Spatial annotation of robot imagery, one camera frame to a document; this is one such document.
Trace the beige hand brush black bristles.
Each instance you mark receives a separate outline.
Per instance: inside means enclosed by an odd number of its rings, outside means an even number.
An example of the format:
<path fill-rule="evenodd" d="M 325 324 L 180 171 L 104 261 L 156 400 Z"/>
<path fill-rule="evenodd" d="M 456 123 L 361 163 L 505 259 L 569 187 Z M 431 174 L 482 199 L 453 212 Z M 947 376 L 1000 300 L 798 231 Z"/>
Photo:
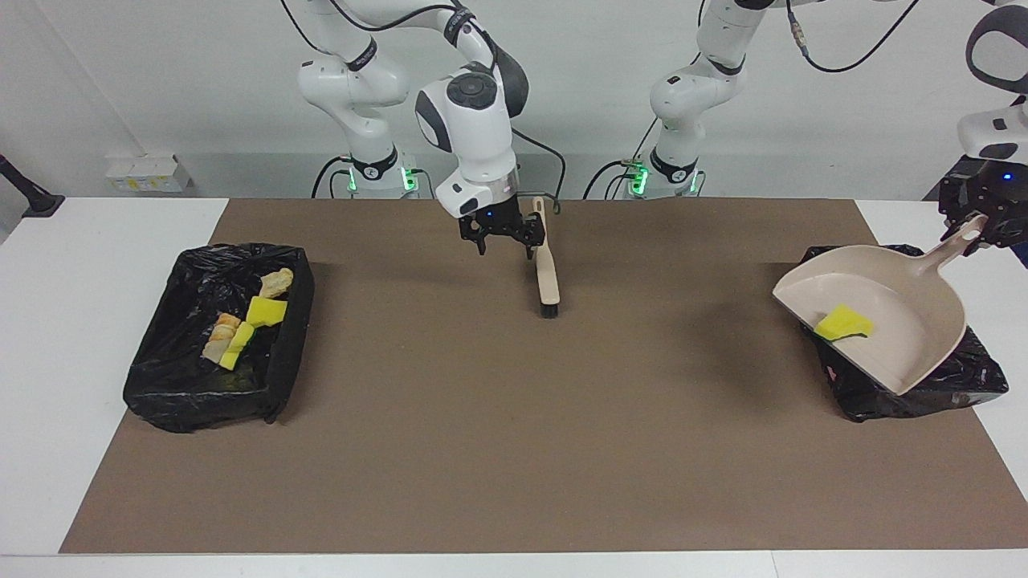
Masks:
<path fill-rule="evenodd" d="M 561 290 L 559 290 L 556 264 L 549 245 L 551 234 L 549 233 L 547 209 L 543 197 L 533 198 L 533 212 L 540 217 L 545 234 L 543 244 L 534 246 L 533 253 L 530 253 L 536 267 L 541 315 L 548 320 L 556 319 L 559 315 L 559 303 L 561 303 Z"/>

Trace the beige plastic dustpan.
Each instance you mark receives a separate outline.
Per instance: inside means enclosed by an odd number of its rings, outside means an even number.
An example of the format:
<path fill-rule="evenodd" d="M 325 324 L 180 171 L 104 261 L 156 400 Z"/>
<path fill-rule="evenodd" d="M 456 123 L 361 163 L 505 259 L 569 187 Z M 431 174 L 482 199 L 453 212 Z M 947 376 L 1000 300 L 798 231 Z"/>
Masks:
<path fill-rule="evenodd" d="M 882 388 L 903 396 L 965 337 L 965 305 L 940 270 L 977 244 L 987 221 L 984 215 L 972 216 L 921 256 L 885 246 L 839 246 L 783 275 L 772 295 L 810 329 L 841 306 L 870 321 L 870 332 L 830 347 Z"/>

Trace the small yellow sponge piece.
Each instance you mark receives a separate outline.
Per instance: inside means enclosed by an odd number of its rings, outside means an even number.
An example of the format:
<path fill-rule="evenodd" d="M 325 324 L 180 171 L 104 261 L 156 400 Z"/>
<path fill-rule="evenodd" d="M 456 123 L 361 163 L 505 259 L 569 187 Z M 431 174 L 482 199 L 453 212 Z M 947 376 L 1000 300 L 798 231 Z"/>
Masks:
<path fill-rule="evenodd" d="M 870 318 L 844 303 L 827 312 L 825 317 L 813 327 L 814 334 L 827 344 L 837 344 L 851 337 L 867 338 L 873 336 L 875 330 L 875 323 Z"/>

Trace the notched yellow sponge piece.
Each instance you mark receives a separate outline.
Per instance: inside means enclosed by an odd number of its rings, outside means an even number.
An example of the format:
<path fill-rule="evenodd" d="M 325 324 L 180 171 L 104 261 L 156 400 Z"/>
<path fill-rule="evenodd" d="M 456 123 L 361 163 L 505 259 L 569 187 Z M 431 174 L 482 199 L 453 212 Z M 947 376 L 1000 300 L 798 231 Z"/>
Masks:
<path fill-rule="evenodd" d="M 272 327 L 285 319 L 286 300 L 253 296 L 245 315 L 245 322 L 253 327 Z"/>

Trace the yellow sponge green backing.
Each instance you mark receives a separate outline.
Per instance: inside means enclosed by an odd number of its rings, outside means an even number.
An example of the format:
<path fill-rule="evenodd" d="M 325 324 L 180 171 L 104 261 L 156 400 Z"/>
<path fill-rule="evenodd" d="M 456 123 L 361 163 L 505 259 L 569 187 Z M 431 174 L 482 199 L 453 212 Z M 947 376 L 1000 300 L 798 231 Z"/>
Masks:
<path fill-rule="evenodd" d="M 236 329 L 235 335 L 228 341 L 225 352 L 219 358 L 218 365 L 229 371 L 234 370 L 243 349 L 247 344 L 250 344 L 254 333 L 255 329 L 252 324 L 242 322 L 238 325 L 238 329 Z"/>

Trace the crusty torn bread piece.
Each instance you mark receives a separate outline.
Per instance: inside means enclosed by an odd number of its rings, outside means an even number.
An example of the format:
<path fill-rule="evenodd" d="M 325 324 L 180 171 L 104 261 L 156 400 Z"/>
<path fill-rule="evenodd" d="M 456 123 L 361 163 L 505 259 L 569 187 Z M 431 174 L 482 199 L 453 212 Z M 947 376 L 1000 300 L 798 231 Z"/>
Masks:
<path fill-rule="evenodd" d="M 218 364 L 225 352 L 229 348 L 232 338 L 238 331 L 242 320 L 230 312 L 220 312 L 205 347 L 201 349 L 201 358 L 212 363 Z"/>

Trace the black lined bin pink mark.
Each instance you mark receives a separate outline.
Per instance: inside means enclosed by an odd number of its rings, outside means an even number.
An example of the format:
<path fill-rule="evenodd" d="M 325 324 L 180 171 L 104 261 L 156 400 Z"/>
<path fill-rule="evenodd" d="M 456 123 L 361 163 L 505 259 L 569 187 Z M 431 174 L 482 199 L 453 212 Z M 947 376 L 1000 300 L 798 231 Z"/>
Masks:
<path fill-rule="evenodd" d="M 806 261 L 836 249 L 812 246 Z M 885 246 L 910 256 L 906 246 Z M 852 421 L 862 423 L 872 418 L 925 417 L 940 411 L 967 409 L 1006 394 L 1009 385 L 998 362 L 967 325 L 965 336 L 950 356 L 924 381 L 904 394 L 895 395 L 871 380 L 862 370 L 838 354 L 830 344 L 816 336 L 813 329 L 797 319 L 800 329 L 818 353 L 819 365 L 827 377 L 827 385 L 842 413 Z"/>

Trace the black bag lined bin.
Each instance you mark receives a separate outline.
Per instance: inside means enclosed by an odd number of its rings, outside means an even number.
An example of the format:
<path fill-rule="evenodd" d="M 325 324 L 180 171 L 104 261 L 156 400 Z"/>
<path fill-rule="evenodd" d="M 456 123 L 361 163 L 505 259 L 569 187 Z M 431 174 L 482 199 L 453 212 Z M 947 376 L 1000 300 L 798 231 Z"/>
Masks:
<path fill-rule="evenodd" d="M 264 278 L 290 270 L 276 296 L 282 321 L 243 332 L 234 364 L 206 344 L 217 323 L 252 322 Z M 158 429 L 192 433 L 248 418 L 272 423 L 292 395 L 311 321 L 311 263 L 300 246 L 217 244 L 180 253 L 124 384 L 128 410 Z"/>

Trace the brown table mat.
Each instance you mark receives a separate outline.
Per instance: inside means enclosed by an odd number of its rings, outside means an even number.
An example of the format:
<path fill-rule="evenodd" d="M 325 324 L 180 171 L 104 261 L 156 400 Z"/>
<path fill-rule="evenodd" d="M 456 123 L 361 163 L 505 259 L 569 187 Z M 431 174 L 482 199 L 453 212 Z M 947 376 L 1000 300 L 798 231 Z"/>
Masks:
<path fill-rule="evenodd" d="M 273 425 L 124 416 L 65 553 L 1028 547 L 972 410 L 856 424 L 772 289 L 871 244 L 852 201 L 570 201 L 561 312 L 524 249 L 426 201 L 228 202 L 301 246 L 313 318 Z"/>

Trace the black stand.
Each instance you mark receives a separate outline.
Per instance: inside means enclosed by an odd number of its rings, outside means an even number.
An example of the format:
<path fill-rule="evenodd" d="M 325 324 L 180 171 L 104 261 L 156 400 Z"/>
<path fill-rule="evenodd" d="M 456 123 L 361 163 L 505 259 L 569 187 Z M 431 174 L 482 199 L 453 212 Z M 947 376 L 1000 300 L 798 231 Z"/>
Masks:
<path fill-rule="evenodd" d="M 23 212 L 23 218 L 48 218 L 66 201 L 65 195 L 49 193 L 32 179 L 23 176 L 3 154 L 0 154 L 0 175 L 28 201 L 28 209 Z"/>

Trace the white wall power strip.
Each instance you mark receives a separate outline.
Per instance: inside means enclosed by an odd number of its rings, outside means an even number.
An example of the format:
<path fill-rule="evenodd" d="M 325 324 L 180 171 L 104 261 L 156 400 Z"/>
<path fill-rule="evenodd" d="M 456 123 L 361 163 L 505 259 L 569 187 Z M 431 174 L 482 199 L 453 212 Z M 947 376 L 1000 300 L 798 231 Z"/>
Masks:
<path fill-rule="evenodd" d="M 114 158 L 105 179 L 118 193 L 186 193 L 194 185 L 177 155 Z"/>

